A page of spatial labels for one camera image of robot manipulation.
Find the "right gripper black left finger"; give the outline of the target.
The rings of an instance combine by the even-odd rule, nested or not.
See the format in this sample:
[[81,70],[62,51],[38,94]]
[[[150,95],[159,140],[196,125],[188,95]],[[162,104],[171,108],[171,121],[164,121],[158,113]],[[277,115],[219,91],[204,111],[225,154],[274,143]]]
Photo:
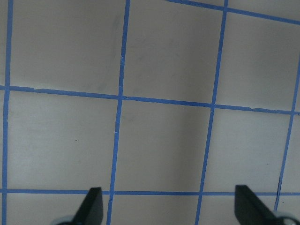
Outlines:
[[92,187],[72,219],[72,224],[101,225],[103,214],[102,189],[100,187]]

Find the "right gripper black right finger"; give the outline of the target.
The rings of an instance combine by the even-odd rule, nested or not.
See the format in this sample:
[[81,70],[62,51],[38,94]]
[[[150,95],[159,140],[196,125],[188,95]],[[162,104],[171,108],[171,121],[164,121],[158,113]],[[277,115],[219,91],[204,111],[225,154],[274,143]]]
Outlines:
[[247,185],[235,186],[235,217],[240,225],[280,225],[281,219]]

